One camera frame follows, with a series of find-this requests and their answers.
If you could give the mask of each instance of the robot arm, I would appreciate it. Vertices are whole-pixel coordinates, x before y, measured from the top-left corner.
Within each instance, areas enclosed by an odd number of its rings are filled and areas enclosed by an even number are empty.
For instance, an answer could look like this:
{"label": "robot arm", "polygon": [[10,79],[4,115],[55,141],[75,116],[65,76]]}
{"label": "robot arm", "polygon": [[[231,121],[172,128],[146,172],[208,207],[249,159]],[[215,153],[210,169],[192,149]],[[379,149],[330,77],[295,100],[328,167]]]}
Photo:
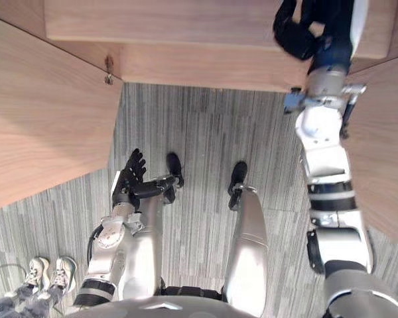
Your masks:
{"label": "robot arm", "polygon": [[[325,317],[398,317],[398,302],[375,276],[373,251],[341,145],[348,119],[365,85],[346,85],[350,59],[364,27],[367,1],[304,0],[300,23],[296,1],[284,0],[273,29],[277,42],[295,58],[312,57],[305,93],[293,90],[285,112],[300,111],[295,124],[310,198],[307,233],[312,269],[325,274]],[[318,38],[311,22],[325,24]]]}

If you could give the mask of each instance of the striped carpet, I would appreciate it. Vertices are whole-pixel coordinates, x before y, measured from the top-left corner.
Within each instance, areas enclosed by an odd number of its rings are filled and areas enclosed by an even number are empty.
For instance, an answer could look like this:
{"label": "striped carpet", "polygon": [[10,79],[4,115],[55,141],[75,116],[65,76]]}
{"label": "striped carpet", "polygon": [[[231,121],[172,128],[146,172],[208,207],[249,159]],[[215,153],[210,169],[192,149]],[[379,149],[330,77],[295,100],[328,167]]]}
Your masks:
{"label": "striped carpet", "polygon": [[[90,232],[110,212],[115,171],[138,147],[146,177],[159,176],[166,173],[166,153],[175,151],[186,183],[164,209],[163,278],[167,285],[219,290],[235,223],[226,188],[234,164],[245,160],[270,246],[264,317],[321,317],[323,279],[309,268],[306,254],[310,223],[295,116],[283,115],[282,101],[280,93],[125,84],[108,166],[0,209],[0,264],[27,266],[36,255],[53,261],[70,255],[81,282]],[[376,230],[371,235],[375,275],[398,296],[398,244]],[[0,269],[0,297],[19,285],[21,273]]]}

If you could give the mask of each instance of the sneaker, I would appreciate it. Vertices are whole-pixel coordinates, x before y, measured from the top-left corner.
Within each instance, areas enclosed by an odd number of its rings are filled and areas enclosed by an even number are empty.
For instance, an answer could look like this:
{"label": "sneaker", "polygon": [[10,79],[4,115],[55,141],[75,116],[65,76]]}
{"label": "sneaker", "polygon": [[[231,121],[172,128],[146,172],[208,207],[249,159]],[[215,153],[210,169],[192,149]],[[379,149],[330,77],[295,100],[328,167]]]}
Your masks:
{"label": "sneaker", "polygon": [[47,289],[50,279],[47,274],[49,262],[44,257],[34,257],[29,262],[29,273],[25,277],[25,284],[34,286],[33,293]]}
{"label": "sneaker", "polygon": [[58,258],[56,261],[56,272],[52,280],[52,286],[62,288],[65,293],[71,292],[75,288],[74,274],[77,270],[75,261],[67,256]]}

